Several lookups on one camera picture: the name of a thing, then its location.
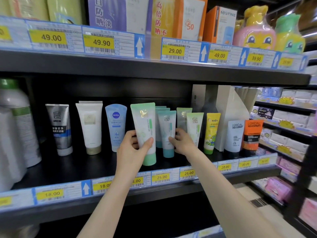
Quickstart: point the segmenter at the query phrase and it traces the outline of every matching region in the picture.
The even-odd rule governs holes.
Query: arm
[[[185,155],[194,168],[217,219],[227,238],[282,238],[265,217],[247,201],[220,173],[212,162],[196,148],[182,129],[170,142],[176,152]]]
[[[135,135],[135,130],[125,134],[117,150],[117,169],[114,179],[77,238],[113,237],[133,179],[153,144],[153,138],[150,138],[142,148],[136,150],[139,145],[137,137],[133,137]]]

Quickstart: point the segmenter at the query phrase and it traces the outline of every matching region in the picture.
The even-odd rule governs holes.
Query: white bottle
[[[8,191],[12,188],[14,181],[9,171],[9,162],[0,145],[0,192]]]
[[[42,158],[35,133],[27,95],[18,88],[17,80],[0,79],[0,106],[10,108],[18,127],[26,167],[38,164]]]
[[[0,145],[9,161],[14,182],[19,182],[26,173],[26,166],[17,125],[9,109],[0,107],[0,127]]]

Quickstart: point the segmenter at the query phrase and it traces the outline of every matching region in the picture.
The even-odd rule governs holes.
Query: white arrow sign
[[[83,189],[85,195],[89,194],[89,186],[87,185],[87,183],[85,183],[84,188],[82,188],[82,189]]]
[[[276,66],[276,63],[277,63],[278,59],[279,59],[279,56],[276,55],[275,58],[274,58],[274,60],[273,60],[273,67]]]
[[[142,45],[142,42],[141,42],[141,38],[139,38],[138,40],[138,43],[136,45],[136,48],[137,48],[137,52],[138,52],[138,56],[142,56],[142,48],[143,48],[143,45]]]
[[[243,63],[244,63],[244,60],[245,60],[245,51],[243,52],[243,54],[242,54],[242,56],[241,56],[241,62],[240,62],[240,64],[241,65],[243,65]]]
[[[203,50],[201,51],[201,59],[200,59],[200,61],[201,62],[204,62],[205,61],[205,56],[206,56],[206,54],[207,54],[207,52],[206,52],[206,46],[204,46],[204,48],[203,48]]]
[[[301,64],[300,64],[300,70],[302,70],[304,68],[304,64],[305,64],[305,58],[303,58],[303,60],[301,61]]]

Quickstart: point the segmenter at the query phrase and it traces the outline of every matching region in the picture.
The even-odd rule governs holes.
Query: cartoon character bottle
[[[253,6],[244,12],[244,27],[233,37],[233,45],[274,50],[276,34],[266,20],[267,6]]]
[[[302,53],[305,47],[305,39],[298,30],[300,15],[295,13],[281,16],[276,21],[276,51],[288,53]]]

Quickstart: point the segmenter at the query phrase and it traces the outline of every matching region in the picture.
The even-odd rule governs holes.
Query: yellow price label
[[[0,197],[0,207],[12,204],[12,196]]]
[[[261,63],[263,61],[264,55],[262,54],[254,54],[250,53],[247,58],[247,62],[258,62]]]
[[[55,197],[62,197],[64,195],[63,189],[54,189],[50,191],[43,191],[36,193],[37,200],[44,200],[49,198],[55,198]]]
[[[218,165],[218,170],[220,170],[220,171],[227,170],[227,169],[231,169],[231,164]]]
[[[226,51],[220,51],[220,50],[210,50],[209,52],[209,59],[218,59],[218,60],[227,60],[228,53]]]
[[[259,164],[268,164],[270,162],[270,158],[259,159]]]
[[[195,175],[195,171],[193,169],[181,171],[179,174],[181,178],[187,177],[187,176],[194,176],[194,175]]]
[[[286,67],[290,67],[293,63],[293,58],[281,58],[280,61],[279,61],[279,64],[280,66],[286,66]]]
[[[112,181],[105,181],[102,183],[94,184],[93,191],[101,190],[101,189],[108,189],[111,185]]]
[[[251,160],[243,161],[239,163],[239,168],[247,168],[251,166]]]
[[[169,173],[152,176],[152,182],[160,181],[160,180],[169,181],[169,179],[170,179],[170,174]]]
[[[67,45],[64,32],[31,29],[29,33],[32,42]]]
[[[101,47],[114,49],[114,39],[112,37],[98,37],[92,35],[83,35],[85,47]]]
[[[185,47],[162,45],[162,55],[184,56]]]
[[[133,185],[137,185],[137,184],[143,184],[143,176],[141,177],[136,177],[133,181],[132,181]]]
[[[0,26],[0,40],[12,40],[10,31],[6,26]]]

